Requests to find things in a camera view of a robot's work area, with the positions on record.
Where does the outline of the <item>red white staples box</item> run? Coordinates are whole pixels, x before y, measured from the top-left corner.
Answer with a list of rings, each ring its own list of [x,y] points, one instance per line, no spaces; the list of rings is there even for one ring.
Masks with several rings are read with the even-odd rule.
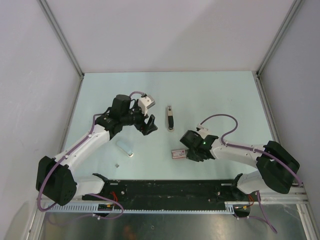
[[[188,150],[187,149],[178,149],[171,151],[172,159],[185,159],[187,157]]]

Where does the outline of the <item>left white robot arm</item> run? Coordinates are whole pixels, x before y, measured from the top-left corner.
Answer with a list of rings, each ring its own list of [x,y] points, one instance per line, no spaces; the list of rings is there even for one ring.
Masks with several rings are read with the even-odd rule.
[[[60,206],[78,196],[94,194],[100,200],[110,196],[111,188],[105,184],[104,177],[94,173],[76,179],[75,173],[93,152],[114,138],[123,127],[134,126],[144,136],[158,129],[155,116],[148,115],[155,100],[146,93],[140,95],[140,98],[133,99],[131,95],[118,94],[105,112],[93,115],[91,128],[82,138],[55,157],[44,156],[39,161],[35,186],[39,210],[49,210],[41,206],[42,196]]]

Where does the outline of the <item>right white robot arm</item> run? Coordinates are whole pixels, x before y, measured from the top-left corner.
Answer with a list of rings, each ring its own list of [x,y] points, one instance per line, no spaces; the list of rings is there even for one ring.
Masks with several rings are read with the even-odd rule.
[[[255,168],[251,173],[239,173],[233,180],[230,194],[237,201],[265,189],[288,194],[300,168],[298,161],[272,140],[265,145],[240,146],[198,128],[196,131],[187,130],[180,142],[187,148],[189,160],[230,160]]]

